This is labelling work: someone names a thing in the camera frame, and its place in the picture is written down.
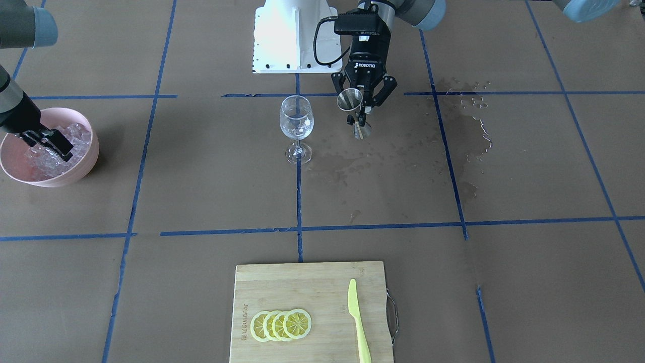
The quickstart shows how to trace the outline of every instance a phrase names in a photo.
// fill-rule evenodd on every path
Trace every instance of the wooden cutting board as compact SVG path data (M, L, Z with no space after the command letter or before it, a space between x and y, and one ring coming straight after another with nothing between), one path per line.
M355 323L347 312L351 278L372 362L393 363L382 262L238 265L230 363L358 363ZM250 323L256 313L295 308L311 314L309 335L290 342L253 339Z

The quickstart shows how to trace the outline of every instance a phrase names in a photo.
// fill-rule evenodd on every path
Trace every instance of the blue tape line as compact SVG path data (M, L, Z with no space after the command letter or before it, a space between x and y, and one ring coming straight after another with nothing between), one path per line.
M566 91L567 94L645 94L645 90L638 91Z
M645 220L645 216L623 216L619 220ZM466 222L468 226L481 225L522 225L522 224L550 224L550 223L590 223L612 222L613 217L582 217L582 218L551 218L535 220L490 220ZM461 222L435 222L435 223L394 223L394 224L366 224L366 225L318 225L302 227L302 231L349 231L356 229L405 229L405 228L438 228L460 227ZM297 232L298 227L256 228L256 229L212 229L204 231L165 231L160 236L193 236L202 234L246 234L246 233L274 233Z
M430 96L433 92L403 92L403 96ZM486 96L486 95L542 95L542 94L645 94L645 91L437 91L437 96Z
M461 222L438 223L400 223L400 224L365 224L365 225L320 225L303 227L303 231L348 231L355 229L404 229L404 228L437 228L461 227Z
M645 216L625 216L625 217L618 217L618 220L645 220Z
M20 59L18 59L18 64L15 65L14 75L12 77L14 81L18 79L18 72L20 72L20 67L23 66L25 55L27 55L27 48L23 49L23 53L20 55Z
M589 218L555 218L543 220L492 220L466 222L466 225L515 225L515 224L549 224L549 223L583 223L583 222L611 222L613 217Z
M533 24L535 25L535 29L537 29L537 33L540 36L540 40L542 41L542 46L544 47L544 50L546 51L546 55L549 58L549 62L551 63L551 67L553 67L553 72L555 73L555 77L558 80L558 83L560 84L560 88L562 89L564 93L564 99L566 100L567 106L569 107L569 111L571 112L571 116L573 118L573 122L575 124L576 129L578 130L578 135L580 136L580 140L582 141L582 144L584 145L584 150L587 152L587 157L589 158L589 161L591 162L591 166L593 167L593 171L596 174L596 178L598 179L598 182L600 183L600 188L602 189L602 193L604 194L605 200L607 201L607 205L609 206L609 209L611 211L611 215L613 216L613 220L616 223L616 228L618 228L618 232L620 233L620 237L622 238L622 242L625 246L625 249L627 250L627 254L630 257L631 264L634 267L634 270L636 271L636 275L639 279L640 286L645 292L645 279L643 279L643 275L640 272L640 268L638 263L636 262L636 259L634 258L634 254L631 251L631 247L629 242L627 241L627 238L625 237L625 234L622 230L622 226L620 225L620 220L618 219L618 216L616 215L616 210L613 208L613 204L611 203L611 199L609 197L609 193L607 192L607 188L605 188L605 184L602 181L602 177L600 176L600 171L598 170L598 167L596 166L596 163L593 159L593 155L591 154L591 149L589 148L589 145L587 144L587 140L584 137L584 133L582 132L582 128L580 126L580 123L578 122L578 117L576 117L575 112L573 111L573 106L571 105L571 101L569 100L569 96L566 94L566 91L564 89L564 84L562 83L562 79L560 78L560 74L558 73L558 70L555 66L555 62L553 61L553 58L551 57L551 52L549 52L549 48L546 46L546 42L544 41L544 36L542 36L542 31L540 30L540 26L537 24L537 20L535 18L535 15L533 15L533 10L531 9L531 6L528 3L528 0L524 0L524 4L526 4L526 8L528 9L529 14L531 15L531 19L533 19Z
M93 96L30 96L31 99L131 99L131 98L177 98L176 94L106 94Z
M296 214L298 218L298 262L303 261L303 193L302 193L302 183L301 183L301 163L300 163L300 154L297 157L297 164L295 168L295 190L296 190Z
M482 300L481 286L477 286L477 303L479 304L479 314L482 317L482 325L484 326L484 334L486 335L486 345L488 346L488 355L490 356L490 362L495 363L495 352L493 351L493 342L490 339L490 330L488 329L486 310L484 310L484 301Z
M295 94L300 94L300 73L295 74Z
M441 140L443 140L444 148L446 150L446 161L448 162L448 170L450 171L450 180L452 182L452 189L455 192L455 201L457 202L457 211L459 212L459 220L464 232L464 239L468 239L468 231L466 230L466 221L464 219L464 211L461 208L461 199L459 198L459 190L457 188L457 180L455 179L455 169L452 167L452 160L450 159L450 148L448 148L448 139L446 137L446 129L443 124L443 117L441 116L441 109L439 107L439 99L437 98L437 89L435 88L435 80L432 76L432 67L430 66L430 57L428 56L428 48L426 47L426 38L423 31L419 30L421 36L421 45L423 46L423 54L426 58L426 66L428 67L428 77L430 78L430 87L432 88L432 97L435 101L435 109L437 111L437 118L439 119L439 129L441 130Z
M172 25L175 20L175 10L177 9L177 0L172 2L172 10L170 12L170 21L168 23L168 31L166 32L166 43L164 44L163 54L161 56L161 64L159 65L159 74L157 75L157 86L155 87L155 96L159 95L159 90L161 88L161 79L163 77L164 67L166 65L166 56L168 55L168 45L170 44L170 35L172 34ZM157 97L153 98L152 109L150 110L150 119L148 120L148 128L146 130L146 139L143 143L143 153L141 155L141 163L139 164L139 175L137 177L137 185L134 191L134 197L132 198L132 211L130 213L130 220L128 222L128 236L125 238L123 245L123 254L121 255L121 268L119 270L119 287L117 293L114 295L114 301L112 302L112 315L110 316L110 325L108 326L108 334L105 338L105 347L103 349L103 359L102 363L107 363L108 355L110 352L110 344L112 342L112 332L114 331L114 321L116 319L117 308L119 307L119 297L121 296L121 286L123 284L123 277L125 274L126 266L126 255L130 248L130 234L132 233L132 227L134 225L134 216L137 212L137 202L139 201L139 192L141 190L141 181L143 179L143 171L146 165L146 155L148 153L148 144L150 142L150 132L152 131L152 123L155 118L155 112L157 110Z
M90 239L90 238L124 238L126 236L128 236L128 233L51 234L51 235L44 235L44 236L7 236L7 237L0 237L0 242L40 241L40 240L85 240L85 239Z
M336 97L336 93L227 93L221 98L240 98L240 97L289 97L299 94L304 97Z
M110 323L108 324L108 333L105 337L105 347L103 348L103 357L101 359L102 363L108 362L108 354L110 353L110 344L112 343L112 333L114 332L114 322L117 317L117 308L119 306L119 299L121 297L121 286L123 285L123 276L125 272L125 256L128 254L130 248L130 236L125 238L123 244L123 254L121 255L121 265L119 266L119 285L117 288L117 293L114 295L114 300L112 301L112 310L110 311Z
M252 233L274 233L274 232L295 232L297 227L278 228L255 228L255 229L212 229L209 231L166 231L159 233L159 236L203 236L209 234L252 234Z

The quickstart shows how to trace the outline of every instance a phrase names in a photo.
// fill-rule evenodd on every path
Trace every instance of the plastic knife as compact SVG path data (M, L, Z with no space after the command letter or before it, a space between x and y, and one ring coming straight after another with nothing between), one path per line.
M356 293L356 280L350 280L350 287L347 290L347 311L354 317L356 322L356 338L359 346L359 360L361 363L372 363L370 348L367 346L365 331L362 327L361 310L359 309L359 297Z

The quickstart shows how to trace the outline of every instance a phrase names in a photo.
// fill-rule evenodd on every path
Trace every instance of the wine glass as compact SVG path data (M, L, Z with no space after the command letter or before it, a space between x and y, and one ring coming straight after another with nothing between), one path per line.
M294 95L284 99L280 107L280 129L286 137L295 140L285 152L290 163L302 164L312 159L312 148L300 140L309 136L313 130L312 104L305 97Z

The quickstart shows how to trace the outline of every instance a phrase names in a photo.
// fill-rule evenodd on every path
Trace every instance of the glass base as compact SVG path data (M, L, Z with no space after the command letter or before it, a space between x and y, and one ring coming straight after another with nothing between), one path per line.
M300 164L302 165L304 163L308 163L309 161L311 161L312 148L303 142L300 142L300 147L298 148L298 143L295 142L287 148L285 155L286 155L286 159L293 164L298 163L298 155L299 155Z

